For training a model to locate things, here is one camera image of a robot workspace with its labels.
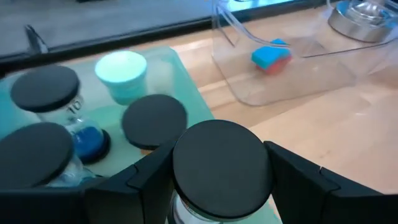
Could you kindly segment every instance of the wooden countertop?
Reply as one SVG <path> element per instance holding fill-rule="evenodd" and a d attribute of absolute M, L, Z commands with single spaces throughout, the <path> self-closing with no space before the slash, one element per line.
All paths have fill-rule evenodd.
<path fill-rule="evenodd" d="M 299 32 L 303 29 L 300 22 L 322 16 L 320 12 L 301 11 L 246 26 L 254 33 L 272 33 L 279 22 L 296 20 L 298 24 L 292 24 L 290 31 Z M 248 106 L 233 96 L 211 57 L 211 30 L 132 49 L 157 45 L 169 45 L 179 54 L 216 119 L 239 123 L 263 141 L 274 141 L 382 193 L 398 192 L 398 67 L 389 60 L 355 86 L 267 106 Z"/>

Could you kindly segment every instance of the black cap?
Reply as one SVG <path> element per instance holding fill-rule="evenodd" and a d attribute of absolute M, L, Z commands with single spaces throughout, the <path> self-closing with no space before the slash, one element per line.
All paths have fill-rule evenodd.
<path fill-rule="evenodd" d="M 239 220 L 259 210 L 272 190 L 268 153 L 252 132 L 223 120 L 198 123 L 173 151 L 175 188 L 210 220 Z"/>
<path fill-rule="evenodd" d="M 177 140 L 186 130 L 187 112 L 171 96 L 149 95 L 130 104 L 123 114 L 122 128 L 132 145 L 155 150 L 162 143 Z"/>
<path fill-rule="evenodd" d="M 18 129 L 0 141 L 0 189 L 45 185 L 62 173 L 72 155 L 72 136 L 59 124 Z"/>
<path fill-rule="evenodd" d="M 44 113 L 67 105 L 77 96 L 79 87 L 75 71 L 49 65 L 18 78 L 12 86 L 11 98 L 23 110 Z"/>

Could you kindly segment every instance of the black lid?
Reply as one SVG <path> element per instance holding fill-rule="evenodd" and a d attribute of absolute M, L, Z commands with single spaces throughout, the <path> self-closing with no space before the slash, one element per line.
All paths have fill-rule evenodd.
<path fill-rule="evenodd" d="M 180 137 L 187 128 L 187 113 L 175 98 L 149 95 L 130 104 L 123 114 L 122 127 L 132 145 L 154 150 Z"/>
<path fill-rule="evenodd" d="M 182 200 L 214 221 L 254 213 L 272 190 L 271 164 L 262 142 L 229 121 L 204 121 L 189 128 L 174 147 L 173 168 Z"/>
<path fill-rule="evenodd" d="M 58 176 L 73 155 L 73 140 L 61 125 L 37 123 L 0 141 L 0 189 L 24 189 Z"/>
<path fill-rule="evenodd" d="M 11 89 L 11 98 L 21 109 L 43 113 L 57 110 L 77 96 L 80 81 L 70 68 L 49 65 L 27 72 Z"/>

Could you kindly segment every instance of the turquoise tray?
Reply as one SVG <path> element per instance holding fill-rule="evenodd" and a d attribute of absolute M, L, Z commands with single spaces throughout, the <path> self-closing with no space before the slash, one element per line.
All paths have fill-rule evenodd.
<path fill-rule="evenodd" d="M 168 89 L 168 94 L 182 102 L 187 110 L 189 126 L 200 121 L 214 119 L 174 50 L 168 47 L 159 47 L 138 51 L 138 53 L 145 56 L 148 63 L 146 85 L 151 86 L 148 94 L 163 93 L 164 90 Z M 109 154 L 96 164 L 87 166 L 94 173 L 109 177 L 134 164 L 144 156 L 140 149 L 129 144 L 124 138 L 120 120 L 126 107 L 117 105 L 110 97 L 106 87 L 95 76 L 94 67 L 98 59 L 93 57 L 92 59 L 68 62 L 64 65 L 74 69 L 81 80 L 81 95 L 85 101 L 85 114 L 95 120 L 111 136 L 112 143 Z M 9 77 L 0 82 L 0 85 L 2 84 L 4 87 L 3 91 L 0 92 L 0 100 L 7 104 L 9 117 L 18 114 L 15 113 L 18 109 L 15 109 L 7 95 L 7 88 L 17 76 L 18 74 L 13 74 L 12 78 Z M 24 121 L 24 124 L 37 122 L 34 114 L 26 112 L 23 112 L 23 115 L 18 114 L 18 118 L 14 119 Z M 16 128 L 10 123 L 7 127 L 9 132 Z M 276 224 L 281 222 L 274 215 L 273 209 L 266 203 L 254 215 L 234 223 Z"/>

